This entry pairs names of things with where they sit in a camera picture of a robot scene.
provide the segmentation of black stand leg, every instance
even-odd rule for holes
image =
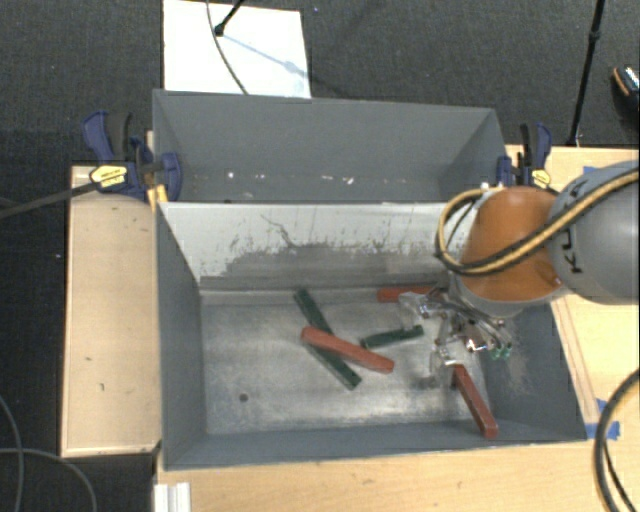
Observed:
[[[580,116],[582,115],[582,105],[584,104],[584,96],[587,92],[587,82],[591,73],[591,62],[593,61],[593,53],[596,49],[596,42],[600,39],[600,22],[602,21],[602,12],[604,11],[605,0],[598,0],[596,10],[593,13],[593,21],[591,23],[591,31],[589,32],[589,47],[587,48],[587,57],[584,61],[582,69],[582,79],[580,81],[580,91],[578,92],[578,100],[576,101],[576,109],[573,114],[573,123],[571,124],[571,133],[567,139],[567,146],[578,145],[578,126],[580,125]]]

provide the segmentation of scratched metal surface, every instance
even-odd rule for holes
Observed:
[[[221,205],[165,203],[196,281],[443,272],[433,240],[444,203]]]
[[[470,418],[457,391],[429,389],[429,354],[439,327],[438,320],[423,322],[425,335],[384,349],[393,359],[394,371],[382,375],[351,364],[362,377],[354,390],[346,389],[302,342],[307,325],[293,302],[277,293],[272,306],[213,305],[201,309],[207,431],[210,434],[392,425]],[[318,303],[337,336],[357,342],[364,336],[401,327],[398,306],[363,301],[356,291],[320,294]],[[474,382],[487,399],[478,361],[462,344],[451,351],[463,360]]]

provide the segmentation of yellow cable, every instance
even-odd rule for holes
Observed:
[[[473,262],[461,264],[459,261],[453,258],[446,249],[445,238],[444,238],[444,226],[446,224],[447,216],[449,215],[449,212],[451,212],[451,210],[454,207],[456,207],[460,202],[468,200],[470,198],[479,197],[482,194],[484,194],[486,190],[475,189],[475,190],[469,190],[467,192],[463,192],[462,194],[453,198],[453,200],[445,206],[445,209],[442,211],[442,214],[440,215],[437,235],[438,235],[438,244],[441,250],[441,257],[442,259],[449,262],[452,266],[455,266],[461,270],[464,269],[465,274],[482,274],[485,272],[497,271],[500,269],[500,267],[508,265],[509,263],[517,260],[518,258],[525,255],[527,252],[537,248],[537,246],[541,245],[543,242],[551,238],[557,232],[564,229],[575,218],[581,215],[587,208],[592,206],[595,202],[597,202],[603,196],[610,194],[612,192],[615,192],[619,188],[625,187],[636,181],[638,181],[637,170],[629,174],[625,174],[619,178],[616,178],[610,181],[609,183],[606,183],[605,185],[602,185],[601,187],[597,188],[595,192],[593,192],[587,199],[569,208],[564,214],[562,214],[554,222],[546,226],[544,230],[538,233],[538,235],[536,235],[534,238],[532,238],[529,242],[527,242],[525,245],[523,245],[519,249],[516,249],[513,252],[502,256],[496,261],[492,261],[490,263],[487,263],[486,265],[483,265],[481,267],[475,267],[475,268],[465,268],[466,265],[470,265],[470,264],[472,265]]]

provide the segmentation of gray bin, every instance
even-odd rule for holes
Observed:
[[[357,341],[400,326],[377,287],[445,275],[435,223],[491,180],[493,111],[156,91],[154,134],[185,171],[181,202],[157,215],[166,469],[585,439],[548,307],[516,317],[509,360],[456,354],[496,416],[492,441],[455,390],[425,385],[436,320],[380,351],[391,375],[351,365],[351,391],[299,341],[296,288]]]

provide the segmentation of white paper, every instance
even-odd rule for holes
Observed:
[[[215,47],[206,9],[204,2],[164,0],[164,87],[241,94]],[[231,6],[210,9],[215,26]],[[240,7],[218,41],[249,94],[311,97],[299,12]]]

